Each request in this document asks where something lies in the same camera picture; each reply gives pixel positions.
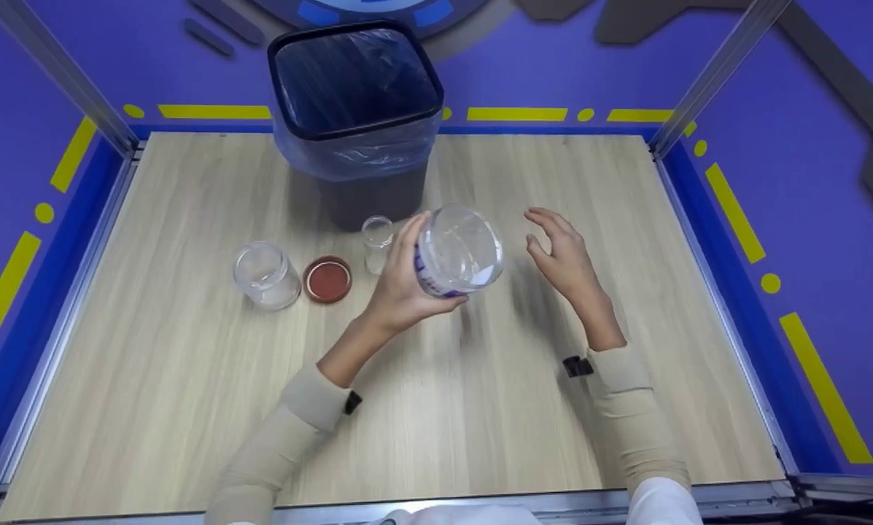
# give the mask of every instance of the jar lid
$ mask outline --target jar lid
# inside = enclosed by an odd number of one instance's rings
[[[323,255],[306,266],[303,288],[316,303],[341,301],[352,289],[352,269],[339,257]]]

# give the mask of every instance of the wooden table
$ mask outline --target wooden table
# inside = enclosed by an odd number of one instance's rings
[[[156,133],[126,196],[0,519],[199,511],[217,475],[316,362],[375,278],[269,134]],[[440,136],[425,206],[463,203],[503,237],[507,269],[452,315],[379,353],[356,414],[280,505],[616,488],[582,381],[577,320],[525,252],[548,206],[586,237],[643,350],[697,483],[783,477],[712,300],[639,136]],[[263,239],[298,268],[354,269],[334,306],[253,309],[230,276]]]

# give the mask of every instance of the yellow stripe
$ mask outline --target yellow stripe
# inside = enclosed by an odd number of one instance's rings
[[[767,253],[764,252],[764,247],[760,246],[760,240],[757,239],[757,235],[754,235],[753,228],[747,222],[747,216],[744,215],[744,210],[737,203],[737,199],[734,193],[731,192],[731,187],[727,183],[722,169],[718,167],[718,163],[709,166],[709,169],[705,170],[705,175],[709,177],[709,184],[712,185],[715,198],[718,199],[719,205],[722,206],[722,211],[725,212],[725,216],[729,220],[731,229],[734,230],[737,242],[740,243],[740,248],[744,250],[747,260],[750,260],[750,263],[753,264],[757,260],[766,257]]]
[[[565,107],[470,107],[468,119],[561,123],[568,112]]]
[[[609,123],[665,123],[672,109],[612,109]]]
[[[809,385],[812,385],[812,391],[819,399],[819,405],[822,405],[822,410],[826,413],[826,418],[829,419],[829,424],[832,426],[836,438],[839,439],[839,444],[842,446],[847,461],[850,463],[873,463],[873,456],[870,455],[860,432],[857,432],[857,426],[850,418],[842,401],[842,396],[835,388],[835,383],[832,382],[826,366],[822,363],[819,352],[815,350],[812,339],[809,339],[809,333],[802,325],[799,314],[793,312],[782,316],[780,326],[783,326],[783,332],[786,333],[790,346],[793,346],[796,358],[799,358],[802,371],[806,373]]]
[[[50,177],[50,185],[60,190],[60,193],[66,193],[70,189],[70,182],[73,182],[79,162],[86,156],[86,150],[89,149],[95,133],[96,124],[89,117],[83,117],[76,133],[73,133],[73,139],[66,145],[66,151],[57,163],[57,168],[53,170],[53,176]]]
[[[0,276],[0,328],[39,247],[40,239],[29,232],[22,233],[22,238],[18,239],[18,244],[15,245],[15,250],[9,257],[9,263],[2,270]]]
[[[269,120],[267,106],[196,106],[195,104],[157,104],[165,119]]]

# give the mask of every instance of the trash can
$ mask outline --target trash can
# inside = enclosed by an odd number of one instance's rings
[[[284,34],[268,46],[277,149],[319,183],[343,230],[420,207],[443,86],[410,27],[396,20]]]

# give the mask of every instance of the bottle label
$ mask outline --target bottle label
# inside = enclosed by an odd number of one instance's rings
[[[416,281],[420,283],[420,288],[423,289],[423,292],[429,293],[429,295],[434,297],[443,297],[446,299],[463,295],[463,293],[459,292],[457,289],[440,286],[440,284],[436,282],[436,279],[433,278],[432,271],[430,271],[430,269],[423,263],[423,258],[420,256],[419,244],[414,245],[414,269],[416,270]]]

